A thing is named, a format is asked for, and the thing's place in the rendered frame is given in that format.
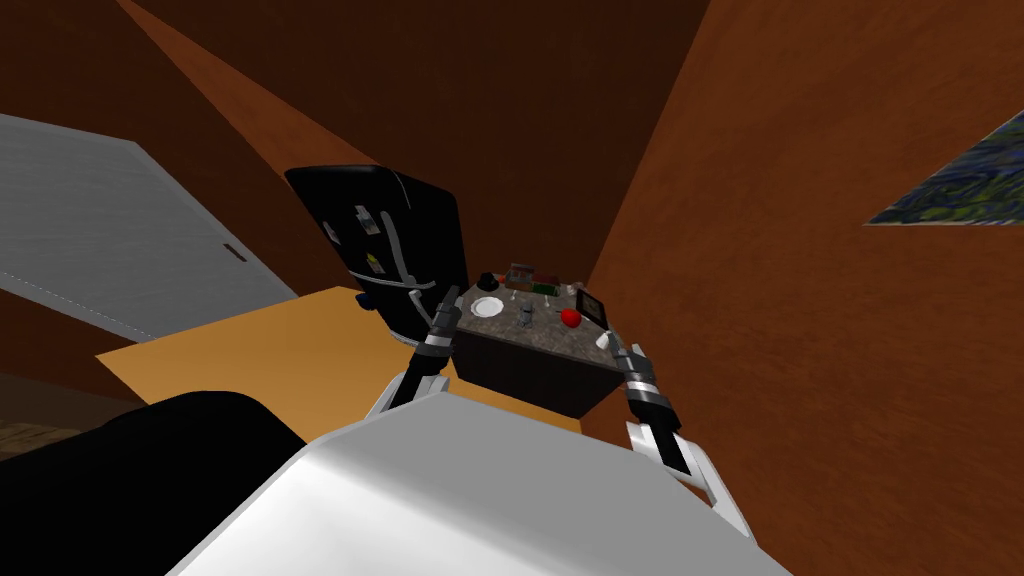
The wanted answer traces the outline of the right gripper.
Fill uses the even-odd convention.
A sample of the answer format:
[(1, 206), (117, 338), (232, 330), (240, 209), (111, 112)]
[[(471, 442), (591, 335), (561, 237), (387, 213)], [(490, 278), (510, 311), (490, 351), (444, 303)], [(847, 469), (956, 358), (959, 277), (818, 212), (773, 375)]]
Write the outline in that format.
[(654, 387), (656, 376), (652, 362), (646, 357), (638, 343), (633, 343), (630, 352), (626, 352), (620, 336), (615, 332), (607, 332), (608, 351), (615, 359), (617, 368), (629, 387)]

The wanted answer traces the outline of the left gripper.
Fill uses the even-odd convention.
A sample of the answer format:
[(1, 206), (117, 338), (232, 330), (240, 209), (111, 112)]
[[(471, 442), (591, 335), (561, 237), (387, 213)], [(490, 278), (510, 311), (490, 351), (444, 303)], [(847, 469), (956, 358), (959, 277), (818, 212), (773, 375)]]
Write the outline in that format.
[(451, 339), (456, 333), (458, 322), (462, 317), (461, 292), (459, 285), (452, 285), (444, 301), (438, 303), (433, 313), (433, 323), (428, 336), (433, 339)]

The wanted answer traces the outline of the black framed tablet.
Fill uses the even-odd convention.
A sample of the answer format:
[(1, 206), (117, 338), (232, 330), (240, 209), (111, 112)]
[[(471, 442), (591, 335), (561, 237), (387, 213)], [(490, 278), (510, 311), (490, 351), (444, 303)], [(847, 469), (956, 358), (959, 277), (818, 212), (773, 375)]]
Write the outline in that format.
[(603, 331), (609, 329), (609, 322), (603, 303), (585, 289), (579, 288), (575, 291), (575, 310), (584, 318), (599, 326)]

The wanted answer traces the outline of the dark brown cabinet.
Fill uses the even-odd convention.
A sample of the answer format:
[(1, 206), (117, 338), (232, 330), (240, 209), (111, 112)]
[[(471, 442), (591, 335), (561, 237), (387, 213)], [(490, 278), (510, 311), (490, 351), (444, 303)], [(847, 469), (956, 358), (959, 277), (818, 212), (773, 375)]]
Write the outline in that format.
[[(561, 284), (558, 297), (501, 287), (483, 292), (473, 285), (464, 295), (465, 312), (454, 340), (457, 375), (474, 385), (526, 402), (562, 416), (580, 419), (617, 389), (623, 378), (611, 355), (595, 341), (599, 326), (583, 317), (577, 329), (560, 320), (562, 308), (575, 308), (577, 290)], [(481, 297), (498, 297), (503, 312), (493, 318), (474, 316), (470, 307)], [(534, 326), (521, 328), (522, 303), (534, 305)]]

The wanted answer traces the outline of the black fridge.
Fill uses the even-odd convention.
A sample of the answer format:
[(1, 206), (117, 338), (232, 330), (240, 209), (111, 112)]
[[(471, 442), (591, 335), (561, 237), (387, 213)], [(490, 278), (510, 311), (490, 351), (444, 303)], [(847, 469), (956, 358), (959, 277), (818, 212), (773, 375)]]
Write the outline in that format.
[(397, 229), (406, 265), (432, 317), (452, 285), (468, 290), (459, 210), (450, 192), (380, 165), (297, 167), (284, 176), (397, 340), (415, 345), (430, 326), (400, 280), (381, 211)]

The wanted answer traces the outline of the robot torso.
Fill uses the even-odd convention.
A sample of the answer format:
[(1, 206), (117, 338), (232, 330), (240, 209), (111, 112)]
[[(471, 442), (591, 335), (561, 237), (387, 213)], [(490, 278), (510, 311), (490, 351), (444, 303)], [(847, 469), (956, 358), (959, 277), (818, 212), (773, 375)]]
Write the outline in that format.
[(791, 576), (647, 456), (449, 393), (309, 443), (167, 576)]

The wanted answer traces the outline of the white door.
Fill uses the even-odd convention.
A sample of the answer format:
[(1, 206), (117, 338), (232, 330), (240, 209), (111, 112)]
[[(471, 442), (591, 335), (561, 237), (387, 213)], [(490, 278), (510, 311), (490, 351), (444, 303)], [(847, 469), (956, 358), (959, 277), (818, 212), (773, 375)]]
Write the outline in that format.
[(137, 143), (7, 115), (0, 290), (134, 342), (294, 297)]

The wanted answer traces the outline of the blue green wall painting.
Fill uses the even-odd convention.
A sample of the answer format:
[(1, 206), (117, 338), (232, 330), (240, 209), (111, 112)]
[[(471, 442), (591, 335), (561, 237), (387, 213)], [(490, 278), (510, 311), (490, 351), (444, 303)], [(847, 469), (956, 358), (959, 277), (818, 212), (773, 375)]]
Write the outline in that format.
[(1024, 110), (866, 224), (1024, 227)]

